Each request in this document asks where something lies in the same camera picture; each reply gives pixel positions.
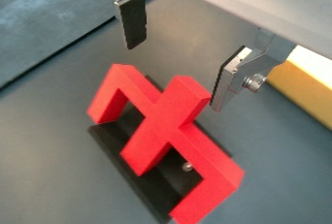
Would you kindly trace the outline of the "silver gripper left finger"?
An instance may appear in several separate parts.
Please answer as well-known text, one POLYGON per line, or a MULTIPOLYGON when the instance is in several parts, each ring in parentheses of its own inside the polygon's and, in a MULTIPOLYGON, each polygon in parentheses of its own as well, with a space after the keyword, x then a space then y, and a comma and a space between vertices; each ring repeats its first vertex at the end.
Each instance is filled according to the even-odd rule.
POLYGON ((115 0, 117 19, 121 21, 127 49, 145 40, 145 0, 115 0))

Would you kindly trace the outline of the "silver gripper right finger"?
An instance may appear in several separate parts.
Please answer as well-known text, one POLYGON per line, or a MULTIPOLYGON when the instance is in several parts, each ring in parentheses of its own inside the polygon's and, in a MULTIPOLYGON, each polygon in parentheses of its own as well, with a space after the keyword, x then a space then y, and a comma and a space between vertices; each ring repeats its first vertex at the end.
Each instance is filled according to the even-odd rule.
POLYGON ((220 66, 210 100, 215 112, 242 89, 258 92, 270 70, 285 62, 294 47, 293 42, 267 30, 257 32, 253 45, 240 46, 220 66))

